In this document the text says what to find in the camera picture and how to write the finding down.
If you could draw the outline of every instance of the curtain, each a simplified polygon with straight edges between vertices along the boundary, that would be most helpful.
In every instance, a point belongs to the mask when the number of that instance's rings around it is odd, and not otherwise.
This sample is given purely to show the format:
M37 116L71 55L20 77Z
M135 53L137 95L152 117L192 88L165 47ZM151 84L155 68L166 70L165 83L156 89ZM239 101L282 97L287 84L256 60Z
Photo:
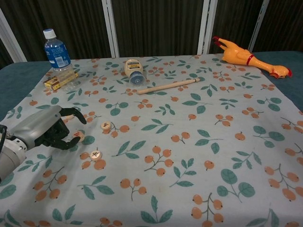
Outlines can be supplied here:
M5 48L5 45L0 40L0 69L4 68L5 66L13 63L8 51Z
M101 0L2 0L0 8L28 61L47 60L46 28L72 59L111 56Z
M247 49L263 0L218 0L213 35ZM209 53L223 53L211 44Z
M303 1L271 0L253 50L303 51Z
M196 54L203 0L112 0L121 57Z

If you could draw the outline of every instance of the metal frame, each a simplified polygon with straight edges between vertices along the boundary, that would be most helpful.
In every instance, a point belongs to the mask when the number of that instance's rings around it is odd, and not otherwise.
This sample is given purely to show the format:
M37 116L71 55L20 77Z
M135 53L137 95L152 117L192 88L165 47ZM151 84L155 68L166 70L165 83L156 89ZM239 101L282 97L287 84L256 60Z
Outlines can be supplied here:
M217 3L218 3L218 0L210 0L209 10L208 10L208 17L207 17L206 33L205 33L205 40L204 40L204 46L203 46L202 54L208 54L209 53L209 47L210 47L210 43L212 41L212 34L213 34L213 28L214 28L214 18L215 18L216 10L217 10Z
M207 26L207 16L208 16L209 2L210 2L210 0L204 0L204 2L203 2L197 54L202 54L202 52L203 52L205 31L206 31L206 26Z
M27 61L1 9L0 9L0 38L14 62Z
M260 12L259 12L259 16L258 16L256 25L255 25L254 32L253 32L253 34L251 36L250 44L248 45L248 50L250 52L252 52L253 49L254 49L255 42L256 42L256 39L257 39L259 30L260 30L260 27L261 27L264 15L266 13L266 9L267 9L267 6L269 4L269 1L270 0L263 0L262 6L261 6L261 9L260 9Z
M112 58L119 57L119 48L116 35L115 20L111 0L102 0L103 13L106 23L107 36Z

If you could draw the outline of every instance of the gray robotic arm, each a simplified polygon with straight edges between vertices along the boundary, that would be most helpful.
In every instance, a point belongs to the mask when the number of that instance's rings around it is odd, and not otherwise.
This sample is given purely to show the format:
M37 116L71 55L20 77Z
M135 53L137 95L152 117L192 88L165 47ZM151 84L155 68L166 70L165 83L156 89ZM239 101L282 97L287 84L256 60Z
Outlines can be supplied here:
M86 124L84 116L77 109L56 105L27 117L8 134L5 127L5 133L2 133L4 139L1 138L0 142L0 182L25 160L27 150L41 144L62 150L74 147L80 137L70 142L62 140L70 131L61 117L72 114Z

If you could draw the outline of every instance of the rubber chicken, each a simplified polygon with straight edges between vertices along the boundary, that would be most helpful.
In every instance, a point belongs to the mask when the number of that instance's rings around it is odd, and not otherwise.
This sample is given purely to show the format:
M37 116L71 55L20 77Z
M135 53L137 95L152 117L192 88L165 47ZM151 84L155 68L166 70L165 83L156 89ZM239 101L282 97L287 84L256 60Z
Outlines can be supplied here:
M278 78L285 78L286 76L291 77L292 71L282 65L270 65L265 62L258 60L252 53L248 50L240 48L237 44L221 39L217 36L213 37L214 44L218 45L224 50L222 60L239 65L251 65L269 72L270 76Z

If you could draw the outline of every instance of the wooden dowel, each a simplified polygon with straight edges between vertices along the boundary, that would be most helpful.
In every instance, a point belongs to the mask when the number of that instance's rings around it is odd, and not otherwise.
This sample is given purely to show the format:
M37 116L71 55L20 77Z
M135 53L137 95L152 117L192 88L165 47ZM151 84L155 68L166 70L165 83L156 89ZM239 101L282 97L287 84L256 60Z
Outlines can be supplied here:
M179 87L179 86L183 86L186 84L196 83L199 81L200 81L200 78L188 79L188 80L181 81L181 82L176 82L176 83L172 83L172 84L166 84L166 85L161 85L161 86L157 86L157 87L151 87L151 88L139 90L139 91L137 91L137 94L142 95L142 94L150 93L153 91L160 91L160 90L165 90L165 89L172 88L172 87Z

